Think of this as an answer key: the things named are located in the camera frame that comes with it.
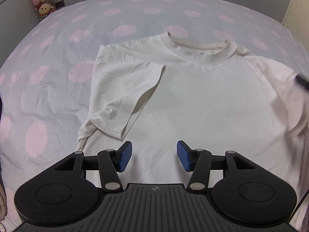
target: logo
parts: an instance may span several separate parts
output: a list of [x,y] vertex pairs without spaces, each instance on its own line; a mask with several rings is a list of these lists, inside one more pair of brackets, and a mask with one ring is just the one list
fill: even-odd
[[157,187],[157,186],[152,187],[151,189],[152,189],[153,191],[158,191],[158,190],[160,190],[160,188],[159,188],[159,187]]

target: yellow plush toy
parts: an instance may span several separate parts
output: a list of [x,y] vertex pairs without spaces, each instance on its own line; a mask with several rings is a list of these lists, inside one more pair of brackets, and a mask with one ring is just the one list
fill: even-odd
[[54,7],[48,3],[44,3],[41,5],[40,9],[39,9],[39,13],[41,15],[45,15],[48,14]]

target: bed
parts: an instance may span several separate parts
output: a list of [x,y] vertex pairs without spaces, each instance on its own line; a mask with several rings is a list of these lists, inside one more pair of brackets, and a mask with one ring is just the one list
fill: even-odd
[[8,205],[2,224],[8,232],[21,223],[13,202],[18,187],[76,149],[100,45],[165,31],[206,43],[228,38],[309,77],[308,54],[289,30],[223,0],[88,0],[52,13],[0,69],[0,158]]

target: white t-shirt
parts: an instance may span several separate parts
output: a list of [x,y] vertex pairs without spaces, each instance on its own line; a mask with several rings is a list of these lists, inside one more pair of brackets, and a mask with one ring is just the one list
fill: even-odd
[[[196,44],[169,33],[101,46],[77,150],[96,155],[130,140],[126,183],[185,183],[176,144],[235,150],[303,195],[308,96],[287,66],[229,40]],[[212,173],[209,187],[222,178]],[[87,179],[99,186],[98,173]]]

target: winnie the pooh plush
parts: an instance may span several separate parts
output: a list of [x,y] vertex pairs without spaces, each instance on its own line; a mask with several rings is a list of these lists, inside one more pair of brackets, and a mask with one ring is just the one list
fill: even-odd
[[40,9],[39,9],[39,16],[41,19],[44,19],[45,17],[47,17],[48,15],[50,15],[52,12],[55,11],[55,8],[48,4],[48,3],[44,3],[41,5]]

